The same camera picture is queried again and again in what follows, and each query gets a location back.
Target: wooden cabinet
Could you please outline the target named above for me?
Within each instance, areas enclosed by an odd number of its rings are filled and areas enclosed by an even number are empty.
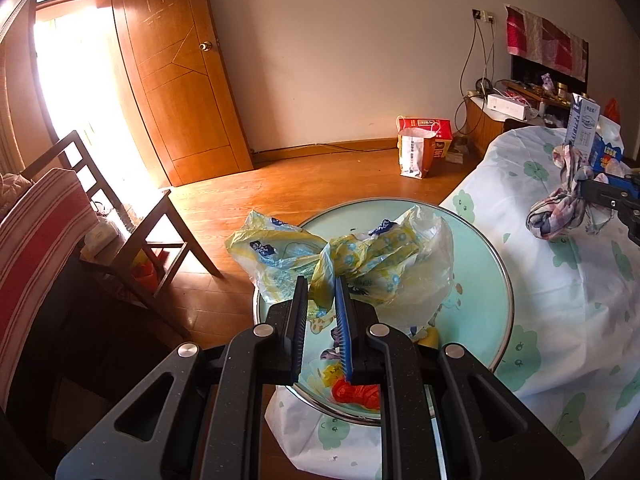
[[[527,126],[523,121],[488,110],[486,104],[482,105],[481,98],[466,99],[465,103],[465,132],[481,156],[484,156],[487,147],[495,137],[509,130]]]

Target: orange plastic bag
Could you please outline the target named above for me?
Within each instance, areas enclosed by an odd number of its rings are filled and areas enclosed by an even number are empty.
[[[604,111],[602,113],[607,119],[611,119],[613,122],[620,124],[620,107],[618,106],[618,101],[616,101],[615,97],[612,97],[607,106],[604,107]]]

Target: cardboard box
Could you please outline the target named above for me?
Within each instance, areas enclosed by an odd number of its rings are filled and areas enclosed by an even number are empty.
[[[591,99],[574,94],[564,143],[571,142],[582,153],[582,163],[588,164],[596,136],[600,105]]]
[[[510,97],[503,97],[500,94],[489,94],[486,97],[486,107],[515,119],[526,120],[527,105]]]
[[[398,133],[404,128],[421,128],[427,131],[436,131],[435,137],[435,158],[444,158],[449,151],[449,146],[453,140],[451,134],[451,123],[446,119],[425,119],[416,117],[398,116],[396,119]]]
[[[613,159],[622,160],[622,152],[625,146],[620,137],[620,125],[600,116],[596,126],[596,136],[591,147],[589,164],[596,173],[607,171],[607,164]]]

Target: striped cushion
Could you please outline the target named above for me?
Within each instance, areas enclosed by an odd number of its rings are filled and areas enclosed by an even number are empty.
[[[0,223],[0,407],[31,323],[78,241],[98,223],[73,171],[50,170]]]

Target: red plastic bag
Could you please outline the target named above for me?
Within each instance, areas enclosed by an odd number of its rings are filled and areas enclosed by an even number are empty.
[[[380,409],[380,390],[377,384],[352,386],[340,378],[331,388],[331,394],[337,402],[355,402],[370,410]]]
[[[618,106],[618,101],[616,101],[615,97],[612,97],[607,106],[604,107],[604,111],[602,113],[607,119],[611,119],[613,122],[620,124],[620,107]]]

